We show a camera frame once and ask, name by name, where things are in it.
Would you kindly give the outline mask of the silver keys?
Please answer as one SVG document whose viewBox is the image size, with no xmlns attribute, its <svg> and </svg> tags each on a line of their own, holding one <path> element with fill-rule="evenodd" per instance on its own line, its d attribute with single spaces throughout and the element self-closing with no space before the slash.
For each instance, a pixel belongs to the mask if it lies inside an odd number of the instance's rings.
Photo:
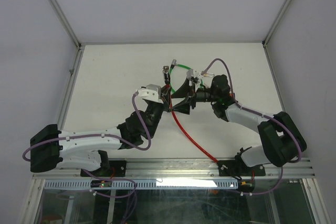
<svg viewBox="0 0 336 224">
<path fill-rule="evenodd" d="M 167 74 L 167 73 L 169 73 L 169 70 L 170 70 L 169 66 L 163 66 L 163 70 L 162 70 L 162 72 L 163 72 L 164 74 Z"/>
</svg>

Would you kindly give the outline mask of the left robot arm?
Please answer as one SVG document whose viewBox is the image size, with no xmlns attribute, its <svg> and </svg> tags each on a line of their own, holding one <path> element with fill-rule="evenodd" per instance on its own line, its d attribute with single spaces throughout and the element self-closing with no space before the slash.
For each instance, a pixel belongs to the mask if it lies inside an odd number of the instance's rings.
<svg viewBox="0 0 336 224">
<path fill-rule="evenodd" d="M 104 176 L 110 170 L 108 150 L 151 148 L 162 114 L 169 109 L 170 91 L 168 84 L 138 89 L 131 98 L 134 111 L 123 123 L 109 129 L 78 133 L 49 124 L 30 139 L 23 159 L 30 163 L 33 173 L 79 168 Z"/>
</svg>

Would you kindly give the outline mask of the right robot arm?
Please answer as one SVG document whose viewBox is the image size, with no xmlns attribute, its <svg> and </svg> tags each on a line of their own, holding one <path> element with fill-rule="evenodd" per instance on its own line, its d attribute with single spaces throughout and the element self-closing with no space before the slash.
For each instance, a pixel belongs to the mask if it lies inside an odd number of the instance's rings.
<svg viewBox="0 0 336 224">
<path fill-rule="evenodd" d="M 232 161 L 218 161 L 221 176 L 240 179 L 252 175 L 252 171 L 265 164 L 282 167 L 295 162 L 307 149 L 307 144 L 290 115 L 279 112 L 266 115 L 239 105 L 222 74 L 205 87 L 199 78 L 187 77 L 175 92 L 173 99 L 181 101 L 172 107 L 174 112 L 189 114 L 199 102 L 209 102 L 217 118 L 237 123 L 259 134 L 261 145 L 241 148 Z"/>
</svg>

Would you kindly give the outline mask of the green cable lock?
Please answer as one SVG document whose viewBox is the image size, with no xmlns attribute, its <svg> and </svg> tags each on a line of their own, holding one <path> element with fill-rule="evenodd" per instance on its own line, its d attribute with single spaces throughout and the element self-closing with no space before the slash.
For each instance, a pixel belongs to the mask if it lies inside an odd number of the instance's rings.
<svg viewBox="0 0 336 224">
<path fill-rule="evenodd" d="M 185 81 L 186 72 L 188 69 L 192 69 L 186 65 L 180 64 L 176 59 L 173 59 L 170 67 L 170 77 L 171 77 L 171 94 L 173 94 Z"/>
</svg>

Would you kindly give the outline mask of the brass long-shackle padlock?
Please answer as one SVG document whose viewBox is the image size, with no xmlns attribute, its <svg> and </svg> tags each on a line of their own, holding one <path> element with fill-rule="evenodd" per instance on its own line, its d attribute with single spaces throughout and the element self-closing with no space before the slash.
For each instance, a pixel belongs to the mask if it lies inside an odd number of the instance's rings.
<svg viewBox="0 0 336 224">
<path fill-rule="evenodd" d="M 206 72 L 206 71 L 203 71 L 203 72 L 201 73 L 201 75 L 204 76 L 204 77 L 209 77 L 209 78 L 213 78 L 213 77 L 215 77 L 215 75 L 214 75 L 213 73 Z"/>
</svg>

